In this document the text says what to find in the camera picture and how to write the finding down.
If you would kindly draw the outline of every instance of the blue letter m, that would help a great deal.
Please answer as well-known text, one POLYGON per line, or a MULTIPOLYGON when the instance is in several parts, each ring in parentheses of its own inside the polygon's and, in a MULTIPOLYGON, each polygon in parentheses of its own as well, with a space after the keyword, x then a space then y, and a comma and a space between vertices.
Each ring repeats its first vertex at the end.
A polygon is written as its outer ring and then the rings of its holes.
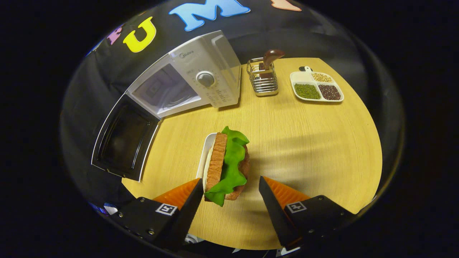
POLYGON ((203 5, 182 4, 172 9, 169 14, 177 14, 186 24, 185 31, 191 31, 204 25, 203 20, 197 20, 193 15, 215 20, 217 18, 217 6, 222 9, 220 15, 224 17, 250 12, 249 8, 242 6, 236 0, 206 0, 203 5))

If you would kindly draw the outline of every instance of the white tray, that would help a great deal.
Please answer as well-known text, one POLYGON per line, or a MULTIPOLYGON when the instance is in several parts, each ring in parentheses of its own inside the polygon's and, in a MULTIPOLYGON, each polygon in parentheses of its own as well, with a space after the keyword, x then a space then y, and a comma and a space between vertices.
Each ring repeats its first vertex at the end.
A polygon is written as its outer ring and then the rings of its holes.
POLYGON ((204 178, 204 166, 206 166, 207 154, 209 153, 210 148, 212 148, 215 137, 217 137, 217 133, 211 133, 206 137, 204 147, 201 152, 201 159, 199 160, 198 172, 196 173, 196 178, 202 178, 202 187, 204 191, 206 190, 207 183, 207 178, 204 178))
POLYGON ((319 81, 314 80, 314 78, 312 77, 312 74, 313 73, 317 73, 317 72, 312 72, 311 68, 309 68, 307 66, 305 66, 304 69, 305 69, 304 72, 292 72, 290 74, 291 88, 293 89, 293 92, 295 93, 297 98, 305 100, 305 101, 323 101, 323 102, 341 102, 341 101, 344 100, 344 94, 341 91, 341 88, 338 86, 338 84, 333 79, 333 77, 331 77, 330 75, 328 75, 326 73, 320 73, 320 74, 324 74, 324 75, 329 76, 333 82, 332 83, 319 82, 319 81), (311 85, 314 85, 316 90, 319 92, 320 98, 319 99, 308 99, 308 98, 300 97, 297 94, 296 90, 295 90, 295 84, 311 84, 311 85), (322 95, 322 92, 319 89, 319 85, 320 84, 333 85, 338 90, 339 94, 341 95, 341 98, 339 100, 327 100, 327 99, 325 99, 324 96, 322 95))

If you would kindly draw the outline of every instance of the metal utensil holder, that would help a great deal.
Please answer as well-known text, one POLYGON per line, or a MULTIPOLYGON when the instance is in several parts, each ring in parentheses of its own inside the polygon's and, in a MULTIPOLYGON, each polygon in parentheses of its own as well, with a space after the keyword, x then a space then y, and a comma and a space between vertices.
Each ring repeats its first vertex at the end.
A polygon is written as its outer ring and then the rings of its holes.
POLYGON ((253 58, 247 62, 247 73, 249 74, 250 82, 257 96, 275 95, 279 91, 277 87, 277 77, 274 70, 274 64, 269 65, 268 70, 260 70, 260 62, 263 58, 253 58), (270 78, 262 79, 260 74, 271 73, 270 78))

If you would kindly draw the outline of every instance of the microwave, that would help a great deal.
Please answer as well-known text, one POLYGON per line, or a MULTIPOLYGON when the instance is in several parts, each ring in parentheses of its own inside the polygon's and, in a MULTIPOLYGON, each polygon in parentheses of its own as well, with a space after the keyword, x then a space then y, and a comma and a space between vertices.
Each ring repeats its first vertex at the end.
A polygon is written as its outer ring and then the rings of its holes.
POLYGON ((91 165, 140 182, 162 118, 237 104, 241 63, 222 31, 197 36, 148 67, 118 99, 97 136, 91 165))

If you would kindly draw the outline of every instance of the sandwich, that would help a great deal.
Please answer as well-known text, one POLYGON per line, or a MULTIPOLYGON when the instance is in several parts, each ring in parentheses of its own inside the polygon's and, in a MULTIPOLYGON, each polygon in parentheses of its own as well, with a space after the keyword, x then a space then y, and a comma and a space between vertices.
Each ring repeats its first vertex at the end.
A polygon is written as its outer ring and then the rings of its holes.
POLYGON ((236 200, 247 183, 250 160, 249 140, 227 127, 217 133, 209 150, 203 173, 204 200, 221 207, 225 200, 236 200))

